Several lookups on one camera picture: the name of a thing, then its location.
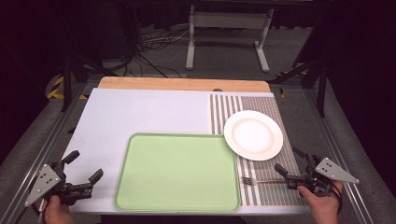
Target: fork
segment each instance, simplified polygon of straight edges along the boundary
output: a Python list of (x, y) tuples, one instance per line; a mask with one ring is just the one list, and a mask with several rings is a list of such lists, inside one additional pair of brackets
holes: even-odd
[(251, 178), (251, 177), (244, 177), (241, 176), (242, 179), (242, 183), (246, 184), (246, 185), (257, 185), (257, 184), (262, 184), (262, 183), (273, 183), (273, 184), (285, 184), (285, 180), (284, 179), (266, 179), (266, 180), (257, 180), (255, 178)]

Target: white plate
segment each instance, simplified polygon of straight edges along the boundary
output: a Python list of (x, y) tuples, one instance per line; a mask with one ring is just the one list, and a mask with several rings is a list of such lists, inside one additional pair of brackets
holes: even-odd
[(224, 137), (236, 154), (252, 161), (269, 160), (283, 146), (283, 134), (276, 122), (251, 110), (231, 115), (224, 125)]

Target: hand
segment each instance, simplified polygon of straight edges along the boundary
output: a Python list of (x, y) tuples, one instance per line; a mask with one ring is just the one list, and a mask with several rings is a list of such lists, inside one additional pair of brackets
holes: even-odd
[(61, 199), (58, 195), (50, 197), (44, 215), (48, 224), (74, 224), (69, 207), (61, 204)]
[[(334, 185), (340, 190), (343, 189), (343, 184), (340, 181), (334, 181)], [(333, 191), (338, 194), (338, 191), (332, 187)], [(312, 217), (318, 224), (336, 224), (338, 221), (338, 206), (340, 203), (333, 193), (330, 197), (318, 197), (309, 189), (303, 186), (297, 187), (303, 197), (308, 201)]]

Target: metal frame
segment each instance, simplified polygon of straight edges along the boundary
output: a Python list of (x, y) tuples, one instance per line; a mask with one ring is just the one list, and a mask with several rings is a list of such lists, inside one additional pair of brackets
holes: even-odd
[(191, 6), (189, 19), (190, 40), (187, 52), (186, 69), (192, 70), (194, 64), (195, 27), (228, 27), (262, 29), (262, 36), (259, 41), (254, 42), (254, 46), (257, 51), (257, 56), (259, 57), (262, 71), (265, 73), (269, 72), (270, 68), (262, 47), (264, 45), (265, 37), (267, 37), (273, 14), (273, 9), (269, 9), (266, 14), (196, 12), (195, 6)]
[(69, 118), (71, 112), (73, 111), (73, 108), (76, 105), (79, 96), (84, 91), (85, 86), (86, 85), (84, 83), (76, 84), (76, 88), (73, 91), (70, 105), (63, 113), (60, 114), (60, 116), (56, 120), (54, 127), (49, 133), (49, 137), (44, 143), (44, 146), (40, 149), (38, 155), (35, 158), (35, 161), (33, 162), (28, 172), (26, 173), (25, 178), (22, 180), (22, 183), (18, 188), (18, 191), (16, 192), (14, 198), (9, 204), (3, 217), (0, 219), (0, 223), (2, 224), (15, 223), (16, 218), (23, 211), (24, 203), (29, 194), (28, 192), (29, 186), (31, 185), (33, 179), (35, 178), (35, 174), (37, 174), (37, 172), (43, 167), (43, 165), (47, 162), (48, 158), (50, 157), (50, 153), (52, 152), (53, 148), (55, 147), (55, 144), (58, 141), (59, 133), (62, 127), (64, 126), (65, 122)]
[[(323, 131), (324, 136), (326, 137), (327, 143), (330, 147), (330, 154), (332, 158), (336, 161), (336, 163), (338, 163), (341, 168), (349, 172), (347, 164), (341, 154), (341, 150), (337, 146), (337, 143), (332, 136), (332, 131), (330, 130), (326, 119), (323, 118), (317, 110), (316, 99), (312, 89), (304, 89), (304, 93), (306, 99), (308, 100), (308, 103), (311, 106), (312, 111), (315, 114), (315, 118), (317, 119), (317, 122), (321, 130)], [(352, 202), (352, 206), (359, 219), (359, 223), (374, 223), (366, 205), (364, 204), (363, 198), (359, 193), (358, 187), (354, 184), (344, 183), (344, 188), (347, 196), (349, 197), (349, 200)]]

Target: gray striped mat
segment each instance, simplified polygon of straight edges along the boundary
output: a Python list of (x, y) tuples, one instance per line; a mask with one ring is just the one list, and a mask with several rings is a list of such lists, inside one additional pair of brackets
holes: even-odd
[[(242, 110), (254, 110), (272, 118), (283, 133), (283, 147), (279, 154), (268, 161), (250, 161), (237, 156), (239, 176), (257, 179), (281, 178), (274, 166), (277, 163), (287, 169), (291, 175), (299, 175), (299, 169), (291, 151), (285, 127), (277, 109), (274, 97), (208, 95), (210, 130), (212, 134), (223, 134), (225, 121), (233, 113)], [(297, 190), (290, 190), (284, 184), (260, 184), (247, 186), (241, 183), (241, 205), (305, 205)]]

